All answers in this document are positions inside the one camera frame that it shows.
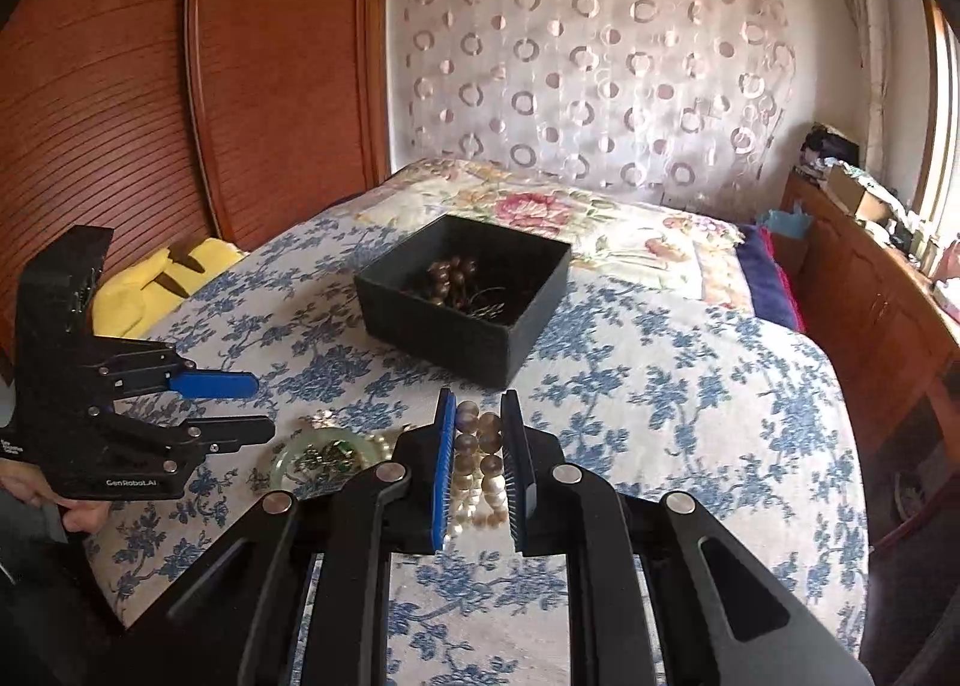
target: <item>yellow plush toy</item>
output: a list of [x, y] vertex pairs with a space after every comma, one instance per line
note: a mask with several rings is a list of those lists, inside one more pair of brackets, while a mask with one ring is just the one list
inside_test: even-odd
[[93, 297], [93, 332], [139, 339], [163, 317], [243, 259], [229, 242], [174, 244], [113, 275]]

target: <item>wooden wardrobe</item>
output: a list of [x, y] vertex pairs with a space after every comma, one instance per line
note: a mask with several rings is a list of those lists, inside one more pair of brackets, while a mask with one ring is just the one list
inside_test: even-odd
[[174, 238], [252, 250], [386, 175], [382, 0], [19, 0], [0, 31], [0, 349], [75, 224], [107, 273]]

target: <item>window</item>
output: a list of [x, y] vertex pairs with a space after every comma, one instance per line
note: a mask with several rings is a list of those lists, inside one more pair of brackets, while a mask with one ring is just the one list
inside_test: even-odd
[[924, 0], [930, 33], [930, 126], [915, 212], [941, 240], [960, 232], [960, 44], [934, 0]]

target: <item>bed sheet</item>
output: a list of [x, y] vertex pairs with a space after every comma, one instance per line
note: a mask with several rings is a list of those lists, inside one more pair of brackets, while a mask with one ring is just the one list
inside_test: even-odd
[[558, 182], [521, 179], [488, 163], [420, 160], [352, 202], [352, 217], [416, 230], [445, 213], [558, 238], [575, 266], [686, 299], [754, 314], [736, 257], [736, 225]]
[[[443, 385], [496, 408], [496, 391], [364, 331], [353, 274], [404, 232], [355, 219], [363, 211], [341, 206], [277, 237], [152, 333], [201, 367], [253, 372], [260, 390], [249, 402], [143, 397], [131, 413], [171, 424], [259, 412], [274, 418], [277, 438], [208, 456], [183, 499], [114, 505], [88, 558], [125, 624], [267, 490], [272, 459], [302, 417], [330, 408], [359, 432], [429, 423]], [[646, 499], [693, 493], [856, 650], [863, 491], [836, 377], [808, 339], [737, 309], [574, 268], [512, 387], [527, 423], [558, 435], [569, 460]], [[563, 560], [521, 561], [505, 528], [470, 531], [436, 558], [395, 558], [392, 682], [566, 682], [565, 603]]]

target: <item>wooden dresser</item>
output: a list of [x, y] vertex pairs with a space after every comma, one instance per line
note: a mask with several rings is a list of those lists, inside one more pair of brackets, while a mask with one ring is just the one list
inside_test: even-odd
[[797, 301], [810, 338], [836, 370], [861, 457], [875, 454], [927, 396], [943, 411], [944, 446], [960, 465], [944, 384], [960, 360], [960, 326], [903, 254], [880, 247], [818, 187], [791, 174], [781, 206], [788, 211], [797, 200], [814, 217]]

